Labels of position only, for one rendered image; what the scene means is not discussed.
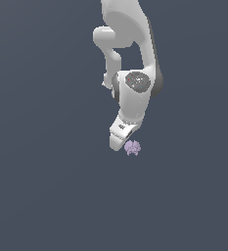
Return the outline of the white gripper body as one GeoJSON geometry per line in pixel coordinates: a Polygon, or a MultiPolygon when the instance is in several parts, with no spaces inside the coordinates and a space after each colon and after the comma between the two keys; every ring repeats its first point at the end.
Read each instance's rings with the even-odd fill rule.
{"type": "Polygon", "coordinates": [[[129,136],[140,127],[140,123],[131,124],[124,122],[120,116],[116,116],[110,127],[110,147],[118,151],[128,140],[129,136]]]}

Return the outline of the small lilac lumpy object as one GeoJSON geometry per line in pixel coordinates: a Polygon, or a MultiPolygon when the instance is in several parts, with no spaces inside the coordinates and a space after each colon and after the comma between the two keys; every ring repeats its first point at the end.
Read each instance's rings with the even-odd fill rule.
{"type": "Polygon", "coordinates": [[[130,155],[131,153],[138,155],[139,151],[141,150],[141,146],[136,140],[128,140],[124,145],[124,150],[126,151],[127,155],[130,155]]]}

